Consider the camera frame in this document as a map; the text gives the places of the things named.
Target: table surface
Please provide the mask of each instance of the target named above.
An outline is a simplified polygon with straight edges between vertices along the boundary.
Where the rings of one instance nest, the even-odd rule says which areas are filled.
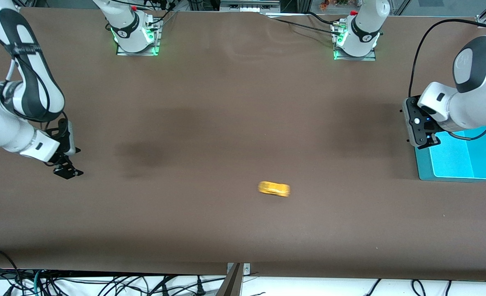
[[[350,62],[325,33],[256,13],[179,13],[147,58],[115,56],[98,10],[22,12],[85,174],[0,148],[0,249],[17,265],[486,280],[486,183],[419,180],[399,113],[438,18],[390,17],[377,61]],[[481,34],[436,28],[414,94],[452,85],[453,58]],[[0,47],[0,79],[8,66]],[[290,197],[258,193],[262,180]]]

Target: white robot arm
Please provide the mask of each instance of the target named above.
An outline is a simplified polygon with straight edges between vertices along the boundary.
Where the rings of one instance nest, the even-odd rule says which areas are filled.
[[[453,63],[455,88],[432,82],[422,95],[403,103],[410,143],[419,148],[440,142],[436,132],[486,126],[486,36],[458,53]]]
[[[0,82],[0,147],[54,163],[53,172],[64,178],[82,174],[67,157],[77,152],[67,120],[59,121],[55,134],[36,129],[28,122],[55,120],[63,113],[64,95],[49,71],[31,27],[11,0],[0,0],[0,42],[22,77],[21,81]]]
[[[366,56],[376,46],[380,28],[390,11],[387,0],[364,0],[357,15],[340,20],[345,23],[345,31],[336,45],[350,56]]]
[[[110,0],[93,0],[100,8],[111,26],[115,41],[126,52],[136,53],[144,50],[154,42],[153,16],[137,9],[130,4]]]

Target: yellow toy car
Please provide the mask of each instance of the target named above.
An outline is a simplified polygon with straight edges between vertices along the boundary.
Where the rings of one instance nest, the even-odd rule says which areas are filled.
[[[290,186],[264,180],[259,183],[258,191],[265,194],[277,195],[279,197],[288,197],[290,194]]]

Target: cyan plastic tray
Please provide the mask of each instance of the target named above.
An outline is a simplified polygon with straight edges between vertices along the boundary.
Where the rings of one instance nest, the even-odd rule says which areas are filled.
[[[457,132],[475,137],[486,127]],[[473,141],[458,140],[446,132],[437,133],[441,144],[422,150],[415,148],[420,180],[482,182],[486,180],[486,135]]]

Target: metal mounting plate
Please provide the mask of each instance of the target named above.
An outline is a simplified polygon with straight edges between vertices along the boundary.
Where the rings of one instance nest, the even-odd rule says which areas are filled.
[[[342,48],[340,48],[339,46],[336,45],[336,43],[338,42],[338,39],[343,37],[343,34],[344,34],[343,31],[345,29],[344,25],[345,25],[345,19],[344,18],[341,19],[340,22],[335,22],[334,24],[330,25],[332,32],[339,32],[340,34],[342,34],[342,35],[333,35],[333,37],[332,37],[333,38],[335,60],[365,60],[365,61],[369,61],[369,62],[375,61],[376,60],[375,49],[371,49],[371,51],[365,56],[357,57],[357,56],[348,55],[345,51],[343,51]]]
[[[230,268],[234,265],[234,263],[227,264],[227,274],[230,272]],[[243,264],[243,275],[250,274],[250,264]]]
[[[153,24],[151,28],[156,29],[153,32],[149,32],[149,34],[153,34],[153,43],[148,45],[144,50],[136,53],[127,52],[122,49],[119,44],[117,44],[117,55],[118,56],[158,56],[159,55],[159,47],[161,45],[161,36],[162,36],[162,24],[164,21],[159,21],[156,24]]]

